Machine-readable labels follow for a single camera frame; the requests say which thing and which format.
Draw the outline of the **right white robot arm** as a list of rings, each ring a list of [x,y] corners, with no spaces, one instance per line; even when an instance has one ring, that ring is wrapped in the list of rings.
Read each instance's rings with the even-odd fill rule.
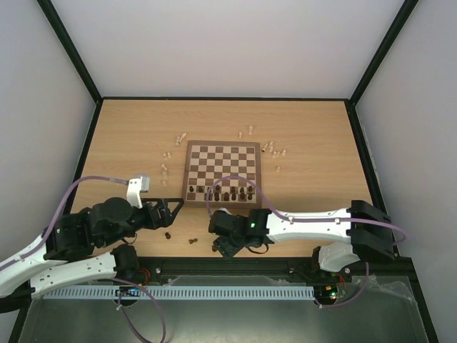
[[[348,208],[314,213],[252,209],[244,217],[218,209],[209,222],[209,233],[217,237],[214,246],[225,258],[280,242],[327,241],[327,246],[314,250],[311,262],[313,275],[321,280],[355,262],[392,262],[392,232],[390,217],[362,200],[353,200]]]

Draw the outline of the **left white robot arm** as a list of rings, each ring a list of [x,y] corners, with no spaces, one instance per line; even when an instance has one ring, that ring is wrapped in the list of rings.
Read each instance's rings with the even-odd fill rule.
[[[173,224],[182,198],[147,198],[139,207],[114,197],[66,214],[50,235],[1,264],[1,312],[16,311],[54,289],[97,279],[132,279],[139,258],[128,244],[140,229]]]

